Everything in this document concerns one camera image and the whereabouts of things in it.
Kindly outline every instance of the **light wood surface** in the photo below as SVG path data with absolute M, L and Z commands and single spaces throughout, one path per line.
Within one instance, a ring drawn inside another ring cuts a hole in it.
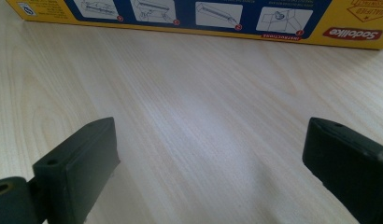
M 357 223 L 305 132 L 383 145 L 383 50 L 27 22 L 0 0 L 0 178 L 105 117 L 121 164 L 88 224 Z

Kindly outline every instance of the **cardboard box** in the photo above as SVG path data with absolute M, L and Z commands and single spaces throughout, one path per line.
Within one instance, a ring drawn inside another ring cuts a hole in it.
M 383 0 L 7 0 L 27 21 L 383 49 Z

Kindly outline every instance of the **black plastic part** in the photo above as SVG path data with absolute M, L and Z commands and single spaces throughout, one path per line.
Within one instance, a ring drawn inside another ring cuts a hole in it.
M 362 224 L 383 224 L 383 146 L 348 127 L 312 118 L 305 166 Z
M 2 223 L 39 223 L 28 185 L 22 177 L 0 180 L 0 224 Z
M 0 224 L 81 224 L 120 163 L 113 118 L 89 123 L 21 177 L 0 180 Z

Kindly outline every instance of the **wooden table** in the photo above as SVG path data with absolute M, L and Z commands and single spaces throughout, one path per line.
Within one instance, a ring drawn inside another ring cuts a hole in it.
M 383 145 L 383 50 L 22 21 L 0 0 L 0 178 L 114 117 L 87 223 L 356 223 L 302 163 L 310 117 Z

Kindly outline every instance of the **printed instruction diagram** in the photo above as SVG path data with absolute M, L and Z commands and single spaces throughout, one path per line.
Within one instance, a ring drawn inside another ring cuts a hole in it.
M 176 19 L 173 0 L 130 0 L 137 21 L 173 23 Z
M 197 25 L 235 28 L 242 14 L 241 5 L 196 2 L 195 19 Z
M 116 20 L 119 13 L 113 0 L 74 0 L 85 18 Z
M 304 30 L 312 14 L 312 10 L 264 7 L 256 30 L 296 34 Z

